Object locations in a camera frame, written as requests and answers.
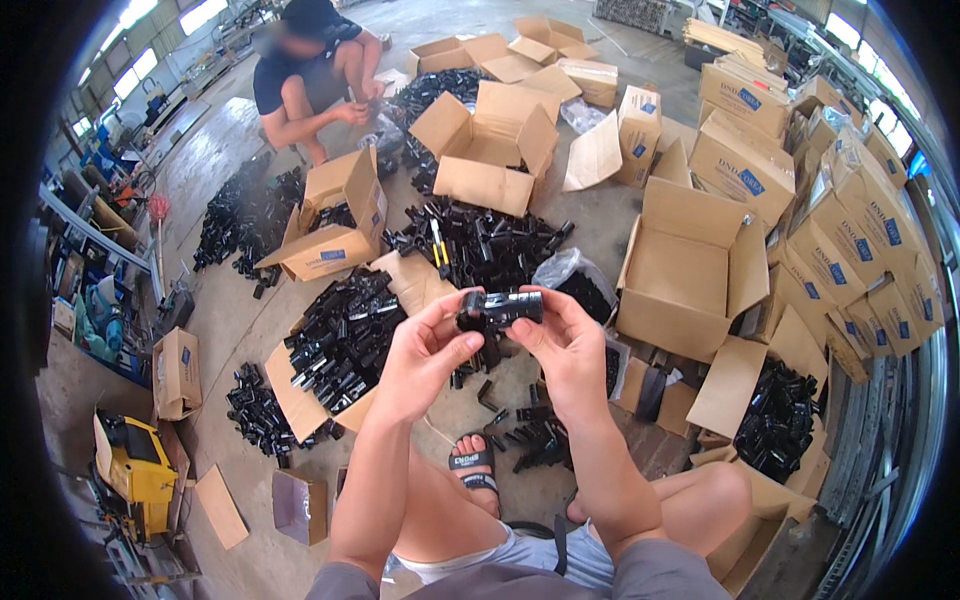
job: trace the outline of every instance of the black sandal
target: black sandal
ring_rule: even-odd
[[[493,443],[490,436],[481,431],[470,431],[458,439],[462,440],[467,436],[480,436],[483,438],[487,447],[480,452],[474,452],[464,456],[454,456],[451,450],[450,456],[447,458],[447,466],[454,472],[465,468],[490,467],[491,472],[489,473],[471,473],[470,475],[461,477],[460,481],[464,482],[464,486],[466,486],[468,490],[476,490],[478,488],[493,490],[497,498],[499,498],[500,490],[496,488],[496,481],[493,479],[496,474],[496,463],[493,459]]]

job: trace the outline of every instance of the concrete floor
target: concrete floor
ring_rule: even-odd
[[[516,0],[458,3],[394,0],[371,1],[344,10],[344,15],[377,34],[391,34],[394,47],[384,54],[380,70],[402,71],[410,47],[454,34],[499,32],[513,39],[515,17],[543,12],[583,28],[587,41],[601,53],[599,60],[619,67],[618,101],[627,84],[652,83],[662,94],[663,115],[695,126],[700,104],[699,72],[683,65],[683,46],[639,30],[592,19],[591,9],[592,3],[584,0],[522,3]],[[257,136],[259,119],[252,102],[256,60],[251,57],[238,64],[204,94],[202,99],[211,109],[178,143],[158,173],[157,192],[165,194],[172,206],[164,224],[163,261],[168,280],[176,278],[181,271],[181,260],[187,268],[193,266],[191,255],[200,239],[206,203],[243,160],[263,150]],[[614,281],[625,252],[629,227],[640,208],[642,191],[604,182],[586,191],[561,193],[567,152],[575,133],[562,120],[558,130],[561,139],[553,167],[530,209],[555,224],[572,220],[577,228],[567,245],[579,247]],[[363,133],[336,123],[322,131],[321,140],[332,156],[341,156],[355,148],[356,140]],[[283,149],[271,173],[280,173],[297,164],[300,164],[299,158]],[[403,169],[386,181],[384,187],[390,204],[388,227],[402,228],[407,220],[403,208],[420,203],[422,198],[410,186],[409,176]],[[226,418],[225,394],[233,387],[233,371],[246,361],[262,365],[291,322],[332,278],[293,282],[283,277],[277,287],[256,300],[252,297],[252,282],[235,273],[229,265],[231,260],[207,268],[201,274],[185,276],[197,303],[187,330],[201,341],[204,408],[178,423],[178,430],[193,457],[197,477],[203,476],[214,464],[219,466],[250,529],[250,536],[225,551],[203,509],[192,506],[197,502],[189,492],[181,518],[185,522],[186,540],[178,542],[178,550],[204,574],[194,586],[197,597],[300,598],[324,562],[327,543],[306,547],[275,530],[270,481],[276,461],[264,457],[234,431],[234,423]],[[60,351],[77,354],[70,358],[76,368],[74,372],[46,373],[40,378],[48,380],[41,389],[46,393],[45,404],[50,406],[68,401],[71,395],[67,391],[68,380],[72,377],[73,382],[82,381],[77,369],[85,368],[83,361],[89,361],[70,346]],[[537,372],[536,361],[525,351],[518,351],[515,358],[504,362],[491,375],[494,385],[490,400],[503,406],[522,405],[526,401],[527,385],[536,379]],[[448,438],[456,438],[490,419],[491,413],[474,399],[482,382],[482,376],[470,378],[464,390],[444,392],[431,409],[433,423]],[[123,382],[113,384],[103,385],[105,389],[119,389],[117,386],[122,387]],[[86,385],[84,381],[85,395],[99,394],[96,390],[86,390]],[[616,407],[611,410],[645,476],[662,477],[684,468],[692,441],[666,434],[654,425],[636,423]],[[70,423],[70,431],[81,439],[89,435],[87,414]],[[62,423],[51,420],[48,425],[50,435],[51,431],[59,431],[57,428]],[[297,451],[293,457],[294,467],[316,480],[326,481],[332,489],[336,468],[347,462],[352,442],[352,434],[347,434],[340,442],[328,441],[310,451]],[[438,461],[445,461],[449,452],[448,443],[422,423],[415,427],[414,442],[427,457]],[[92,436],[84,446],[89,447],[92,447]],[[87,456],[84,461],[89,460],[86,450],[82,454]],[[564,498],[575,485],[573,475],[560,466],[513,475],[510,467],[516,456],[516,452],[511,451],[499,459],[498,484],[505,519],[551,523],[552,515],[562,508]],[[418,586],[419,582],[406,574],[399,577],[397,585],[384,586],[382,594],[384,598],[401,597]]]

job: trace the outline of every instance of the foot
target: foot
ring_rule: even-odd
[[[468,456],[474,452],[482,452],[485,449],[487,449],[487,443],[484,442],[484,439],[480,436],[464,436],[462,440],[457,442],[457,446],[453,448],[453,455]],[[473,473],[491,474],[493,471],[486,465],[472,468],[458,468],[454,471],[457,477],[464,477],[466,475],[472,475]],[[496,495],[496,492],[484,488],[468,490],[468,492],[470,492],[470,498],[473,504],[487,511],[494,518],[500,518],[500,498]]]

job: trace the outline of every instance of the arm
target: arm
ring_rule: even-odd
[[[482,335],[459,333],[454,323],[468,291],[434,300],[396,328],[330,523],[329,563],[353,564],[380,581],[406,512],[413,422],[426,414],[453,370],[483,346]]]
[[[569,434],[578,497],[616,564],[635,541],[666,535],[657,494],[607,408],[603,330],[570,296],[521,289],[543,293],[543,324],[520,319],[507,336],[543,366],[554,411]]]

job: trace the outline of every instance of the clear plastic bag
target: clear plastic bag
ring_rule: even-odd
[[[596,127],[607,116],[603,110],[588,106],[579,96],[560,105],[560,115],[577,133],[583,135]]]

